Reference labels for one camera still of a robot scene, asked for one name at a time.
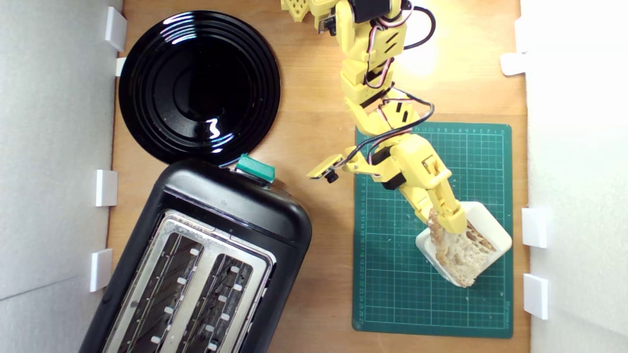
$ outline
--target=cutting mat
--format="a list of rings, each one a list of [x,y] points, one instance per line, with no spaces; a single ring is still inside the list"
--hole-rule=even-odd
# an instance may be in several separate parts
[[[482,202],[512,236],[510,127],[424,122],[414,131],[452,171],[456,198]],[[512,337],[512,250],[463,289],[445,281],[417,249],[414,240],[423,229],[398,190],[355,176],[354,328]]]

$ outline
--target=wooden table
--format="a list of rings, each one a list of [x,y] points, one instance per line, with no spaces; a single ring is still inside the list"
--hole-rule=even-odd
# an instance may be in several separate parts
[[[279,0],[125,0],[129,50],[150,26],[193,9],[223,11],[255,26],[276,53],[282,98],[276,122],[251,156],[276,167],[277,176],[304,205],[313,239],[270,352],[529,352],[530,319],[523,311],[522,273],[528,252],[521,244],[521,207],[527,203],[526,104],[523,77],[501,74],[499,56],[514,50],[515,0],[430,0],[421,5],[437,18],[425,46],[396,61],[398,87],[436,105],[434,121],[508,123],[513,133],[514,337],[464,339],[356,332],[351,327],[353,178],[334,184],[306,173],[328,155],[354,143],[354,125],[342,101],[336,39],[317,35],[313,20],[294,23]],[[111,210],[108,246],[116,263],[148,193],[165,165],[130,137],[116,101],[113,169],[119,203]]]

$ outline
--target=yellow robotic arm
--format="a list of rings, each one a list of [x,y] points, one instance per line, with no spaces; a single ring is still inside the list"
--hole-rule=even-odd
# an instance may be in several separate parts
[[[282,0],[282,8],[295,20],[311,11],[318,32],[336,36],[347,57],[340,72],[345,103],[357,129],[369,137],[329,157],[308,177],[324,177],[331,183],[338,178],[338,169],[368,174],[386,189],[399,189],[422,222],[427,223],[433,209],[447,231],[463,233],[467,218],[449,185],[451,171],[425,138],[411,133],[412,127],[433,114],[434,107],[395,88],[392,81],[393,60],[404,50],[411,14],[402,10],[412,10],[412,5],[406,0],[306,0],[303,4],[303,0]],[[377,101],[377,107],[367,112]],[[416,102],[430,110],[420,116]],[[365,157],[360,150],[366,144],[372,145]]]

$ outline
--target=round black plate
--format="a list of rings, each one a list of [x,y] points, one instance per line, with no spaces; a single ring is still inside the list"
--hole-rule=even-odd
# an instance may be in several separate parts
[[[126,58],[119,84],[133,138],[165,163],[232,163],[255,148],[279,107],[279,69],[264,38],[214,11],[154,25]]]

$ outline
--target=white bracket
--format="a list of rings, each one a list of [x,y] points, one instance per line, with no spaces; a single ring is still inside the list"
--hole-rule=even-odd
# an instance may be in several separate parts
[[[124,62],[126,62],[126,57],[116,59],[116,77],[120,77],[120,75],[122,75],[122,67],[124,67]]]
[[[548,280],[529,273],[523,275],[523,310],[547,320],[548,297]]]
[[[531,32],[527,21],[523,16],[515,20],[514,22],[514,37],[517,52],[505,53],[499,59],[502,67],[502,73],[506,76],[518,75],[526,72],[526,56],[525,53],[529,50],[531,43]]]
[[[111,279],[111,267],[113,264],[113,250],[105,249],[92,253],[92,267],[89,279],[89,291],[95,292],[104,288]]]
[[[96,207],[117,205],[117,172],[96,171]]]
[[[124,51],[124,45],[126,44],[126,27],[126,18],[115,8],[109,6],[107,8],[105,40],[119,52]]]
[[[523,244],[527,246],[548,247],[547,221],[543,211],[521,209],[521,230]]]

